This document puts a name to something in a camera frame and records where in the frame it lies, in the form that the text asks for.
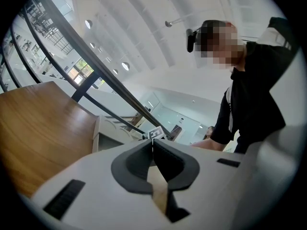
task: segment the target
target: metal railing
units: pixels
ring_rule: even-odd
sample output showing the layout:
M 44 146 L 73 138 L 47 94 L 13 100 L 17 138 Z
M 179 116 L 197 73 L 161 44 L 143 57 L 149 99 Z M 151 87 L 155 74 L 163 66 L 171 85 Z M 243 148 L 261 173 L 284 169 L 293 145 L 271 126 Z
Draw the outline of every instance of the metal railing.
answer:
M 140 115 L 145 117 L 150 123 L 152 123 L 154 126 L 161 126 L 164 130 L 165 134 L 171 138 L 172 135 L 170 132 L 161 125 L 161 123 L 156 120 L 146 109 L 143 107 L 143 105 L 125 88 L 125 86 L 110 72 L 110 70 L 104 65 L 103 62 L 100 61 L 100 59 L 95 55 L 95 53 L 87 46 L 87 44 L 83 41 L 83 39 L 80 38 L 80 36 L 75 32 L 75 30 L 71 27 L 71 25 L 66 21 L 65 17 L 60 13 L 60 11 L 57 9 L 55 4 L 52 2 L 52 0 L 40 0 L 40 2 L 43 4 L 44 9 L 50 16 L 52 22 L 55 24 L 55 26 L 58 28 L 58 30 L 61 32 L 65 40 L 77 51 L 77 53 L 93 68 L 94 72 L 92 72 L 85 81 L 79 86 L 67 73 L 66 71 L 56 62 L 56 60 L 53 58 L 53 56 L 49 53 L 49 51 L 46 49 L 44 44 L 40 41 L 32 23 L 30 22 L 25 7 L 22 9 L 22 13 L 24 15 L 25 21 L 29 27 L 29 30 L 35 39 L 38 46 L 41 48 L 47 59 L 50 61 L 50 63 L 53 65 L 53 67 L 62 75 L 62 77 L 70 83 L 75 89 L 75 93 L 72 96 L 72 99 L 74 99 L 76 102 L 78 102 L 83 96 L 88 99 L 90 102 L 92 102 L 94 105 L 99 107 L 101 110 L 106 112 L 107 114 L 111 115 L 113 118 L 117 119 L 119 122 L 125 124 L 127 127 L 134 129 L 138 131 L 141 134 L 144 134 L 142 130 L 136 128 L 133 126 L 130 122 L 124 120 L 120 116 L 113 113 L 111 110 L 103 106 L 101 103 L 99 103 L 97 100 L 95 100 L 92 96 L 90 96 L 87 93 L 87 90 L 94 84 L 94 82 L 98 78 L 102 78 L 119 96 L 121 96 L 130 106 L 132 106 Z M 19 55 L 22 63 L 34 79 L 36 83 L 41 83 L 42 81 L 38 78 L 38 76 L 35 74 L 33 69 L 28 64 L 25 56 L 23 55 L 17 40 L 14 36 L 14 31 L 11 27 L 11 36 L 12 41 L 15 46 L 15 49 L 17 51 L 17 54 Z M 4 53 L 3 55 L 3 62 L 8 70 L 8 73 L 10 77 L 12 78 L 13 82 L 15 83 L 16 87 L 21 87 L 21 84 L 17 80 L 16 76 L 14 75 L 14 72 L 12 71 Z

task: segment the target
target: person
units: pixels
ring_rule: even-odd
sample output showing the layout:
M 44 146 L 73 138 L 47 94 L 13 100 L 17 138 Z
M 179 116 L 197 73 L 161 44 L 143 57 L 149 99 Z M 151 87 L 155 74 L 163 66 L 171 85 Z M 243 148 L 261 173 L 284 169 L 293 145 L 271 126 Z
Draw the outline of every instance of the person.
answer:
M 213 127 L 213 126 L 208 127 L 208 128 L 207 128 L 207 131 L 206 131 L 206 134 L 205 134 L 205 136 L 204 136 L 203 139 L 204 139 L 204 140 L 209 139 L 210 136 L 212 135 L 213 130 L 214 130 L 214 127 Z
M 286 22 L 282 18 L 270 20 L 270 24 L 282 24 L 282 29 Z M 289 40 L 282 35 L 279 35 L 280 39 L 283 39 L 283 46 L 277 43 L 274 46 L 256 42 L 244 44 L 230 22 L 209 20 L 202 24 L 196 35 L 196 51 L 201 57 L 212 57 L 213 63 L 233 67 L 233 81 L 222 98 L 212 135 L 192 146 L 223 151 L 239 130 L 235 152 L 245 153 L 251 143 L 263 141 L 270 133 L 285 126 L 269 90 L 294 58 L 292 49 L 295 45 L 286 47 Z

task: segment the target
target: wooden panel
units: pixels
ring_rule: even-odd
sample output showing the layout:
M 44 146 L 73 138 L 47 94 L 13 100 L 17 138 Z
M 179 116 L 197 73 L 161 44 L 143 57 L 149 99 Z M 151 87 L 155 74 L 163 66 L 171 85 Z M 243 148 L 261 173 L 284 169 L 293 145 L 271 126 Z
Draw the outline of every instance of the wooden panel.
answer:
M 90 154 L 96 119 L 54 82 L 0 94 L 0 154 L 17 190 L 31 196 Z

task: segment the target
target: black shirt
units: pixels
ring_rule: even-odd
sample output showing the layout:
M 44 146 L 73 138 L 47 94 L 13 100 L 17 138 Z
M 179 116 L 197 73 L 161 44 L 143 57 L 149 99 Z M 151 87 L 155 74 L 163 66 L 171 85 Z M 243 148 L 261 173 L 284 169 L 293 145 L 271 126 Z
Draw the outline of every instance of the black shirt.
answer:
M 234 68 L 231 101 L 226 92 L 211 139 L 228 144 L 239 130 L 235 152 L 245 153 L 248 146 L 264 140 L 285 126 L 282 114 L 269 93 L 291 63 L 294 55 L 285 47 L 247 43 L 245 71 Z M 233 117 L 229 130 L 230 110 Z

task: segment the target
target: round ceiling light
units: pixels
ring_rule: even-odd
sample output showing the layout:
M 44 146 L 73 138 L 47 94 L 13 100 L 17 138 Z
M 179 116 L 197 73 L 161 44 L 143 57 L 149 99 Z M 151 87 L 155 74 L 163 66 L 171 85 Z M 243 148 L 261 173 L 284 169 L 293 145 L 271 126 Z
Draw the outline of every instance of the round ceiling light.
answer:
M 93 26 L 93 22 L 91 20 L 86 20 L 85 24 L 88 29 L 90 29 Z
M 123 66 L 123 68 L 124 68 L 125 70 L 129 71 L 129 69 L 130 69 L 129 63 L 127 63 L 127 62 L 122 62 L 121 65 Z

